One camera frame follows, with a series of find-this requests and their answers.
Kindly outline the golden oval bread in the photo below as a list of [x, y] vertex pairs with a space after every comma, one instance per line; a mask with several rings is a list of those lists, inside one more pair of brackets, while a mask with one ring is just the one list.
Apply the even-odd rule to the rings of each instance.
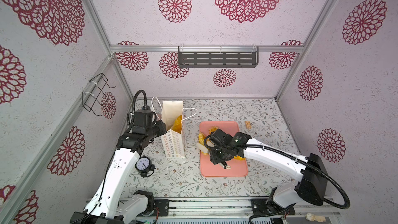
[[182, 115], [178, 116], [175, 119], [174, 124], [171, 127], [171, 130], [181, 134], [181, 132], [182, 132]]

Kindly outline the white printed paper bag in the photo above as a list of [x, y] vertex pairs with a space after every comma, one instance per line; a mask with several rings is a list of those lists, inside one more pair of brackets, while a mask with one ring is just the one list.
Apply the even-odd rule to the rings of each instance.
[[[192, 107], [184, 107], [183, 101], [163, 101], [154, 96], [151, 99], [151, 109], [155, 112], [157, 119], [166, 124], [166, 134], [161, 136], [165, 156], [168, 159], [180, 159], [185, 157], [183, 138], [183, 123], [198, 114], [198, 110]], [[171, 130], [175, 119], [182, 115], [181, 134]]]

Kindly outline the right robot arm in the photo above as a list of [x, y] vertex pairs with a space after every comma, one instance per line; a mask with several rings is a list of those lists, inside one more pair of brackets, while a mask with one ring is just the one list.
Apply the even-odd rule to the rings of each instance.
[[267, 214], [284, 213], [300, 201], [315, 206], [325, 202], [328, 174], [322, 160], [315, 154], [308, 157], [287, 153], [265, 145], [248, 134], [234, 136], [217, 129], [208, 136], [198, 137], [197, 148], [209, 155], [211, 163], [231, 167], [228, 161], [241, 157], [256, 160], [278, 169], [293, 178], [293, 182], [274, 188], [263, 208]]

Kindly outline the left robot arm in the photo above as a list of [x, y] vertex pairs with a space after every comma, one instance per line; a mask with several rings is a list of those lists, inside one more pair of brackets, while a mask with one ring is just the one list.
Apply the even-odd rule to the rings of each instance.
[[153, 194], [139, 191], [121, 207], [121, 193], [131, 170], [150, 141], [165, 135], [166, 125], [153, 121], [147, 127], [131, 124], [120, 136], [117, 148], [109, 161], [108, 170], [97, 192], [83, 212], [74, 212], [71, 224], [129, 224], [140, 214], [149, 215], [154, 209]]

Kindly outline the braided yellow bread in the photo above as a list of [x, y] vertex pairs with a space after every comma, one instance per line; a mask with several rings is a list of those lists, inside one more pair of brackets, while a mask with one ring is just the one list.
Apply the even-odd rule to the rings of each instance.
[[209, 133], [212, 134], [212, 133], [216, 132], [218, 129], [219, 129], [219, 128], [218, 128], [217, 126], [211, 127], [211, 128], [209, 129]]

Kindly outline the yellow orange swirl bun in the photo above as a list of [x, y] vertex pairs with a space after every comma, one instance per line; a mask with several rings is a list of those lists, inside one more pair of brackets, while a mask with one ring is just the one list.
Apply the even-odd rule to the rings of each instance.
[[240, 157], [240, 156], [235, 156], [234, 159], [235, 159], [235, 160], [239, 160], [239, 161], [244, 161], [244, 160], [246, 160], [246, 158]]

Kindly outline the black alarm clock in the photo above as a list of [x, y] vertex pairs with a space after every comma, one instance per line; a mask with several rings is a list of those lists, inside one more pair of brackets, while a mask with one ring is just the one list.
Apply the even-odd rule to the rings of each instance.
[[154, 174], [155, 165], [151, 159], [146, 156], [142, 156], [137, 161], [135, 168], [142, 178], [150, 177]]

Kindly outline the small cream figurine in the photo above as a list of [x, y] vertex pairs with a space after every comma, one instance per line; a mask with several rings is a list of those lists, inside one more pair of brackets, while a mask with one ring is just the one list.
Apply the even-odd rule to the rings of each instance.
[[313, 213], [307, 213], [305, 218], [310, 222], [318, 222], [318, 223], [325, 223], [326, 218], [324, 216], [318, 216]]

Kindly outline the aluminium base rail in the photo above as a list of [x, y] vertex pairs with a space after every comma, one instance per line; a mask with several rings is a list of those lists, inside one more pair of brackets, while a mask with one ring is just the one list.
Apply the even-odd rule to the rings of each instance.
[[[247, 224], [249, 217], [260, 214], [254, 199], [258, 197], [174, 197], [155, 198], [161, 211], [159, 224]], [[276, 219], [288, 224], [310, 224], [306, 214], [323, 216], [327, 224], [343, 224], [340, 210], [328, 204], [313, 206], [299, 202], [293, 210], [272, 217], [253, 220], [256, 224], [270, 224]]]

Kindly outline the dark grey wall shelf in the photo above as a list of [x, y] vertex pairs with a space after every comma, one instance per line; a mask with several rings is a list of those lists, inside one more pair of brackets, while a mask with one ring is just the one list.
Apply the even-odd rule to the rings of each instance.
[[259, 53], [184, 51], [178, 47], [177, 61], [180, 68], [255, 68]]

